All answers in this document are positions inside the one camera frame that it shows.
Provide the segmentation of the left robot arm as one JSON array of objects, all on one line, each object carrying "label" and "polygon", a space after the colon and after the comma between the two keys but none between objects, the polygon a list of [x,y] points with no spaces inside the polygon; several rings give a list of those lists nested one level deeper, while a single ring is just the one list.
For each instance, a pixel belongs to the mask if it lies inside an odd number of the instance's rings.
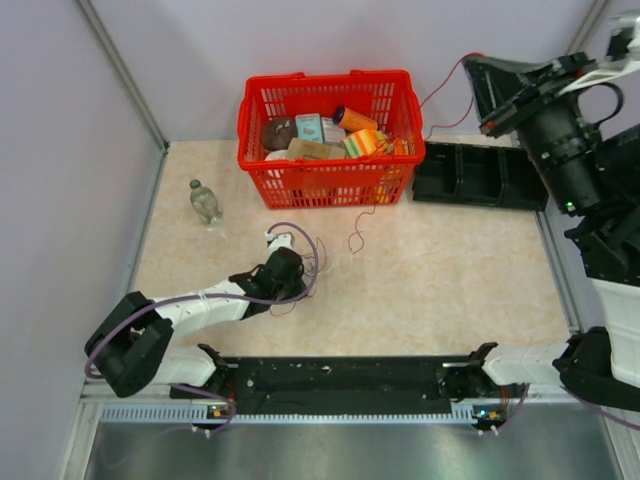
[{"label": "left robot arm", "polygon": [[96,368],[116,396],[133,396],[152,384],[182,383],[205,396],[226,387],[227,374],[205,345],[173,349],[180,336],[206,327],[241,321],[305,293],[303,259],[279,247],[264,264],[235,274],[200,292],[149,299],[125,295],[86,342],[89,366]]}]

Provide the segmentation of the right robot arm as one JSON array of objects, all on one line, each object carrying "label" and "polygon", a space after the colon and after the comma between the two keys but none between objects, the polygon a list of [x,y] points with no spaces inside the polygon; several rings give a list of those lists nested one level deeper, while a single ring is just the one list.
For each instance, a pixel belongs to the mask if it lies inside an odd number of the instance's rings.
[{"label": "right robot arm", "polygon": [[585,120],[580,96],[611,89],[631,73],[630,58],[598,65],[584,53],[543,64],[471,54],[462,62],[487,137],[516,135],[560,212],[577,216],[565,231],[596,288],[606,324],[572,336],[553,360],[561,385],[578,399],[639,409],[639,128],[604,139]]}]

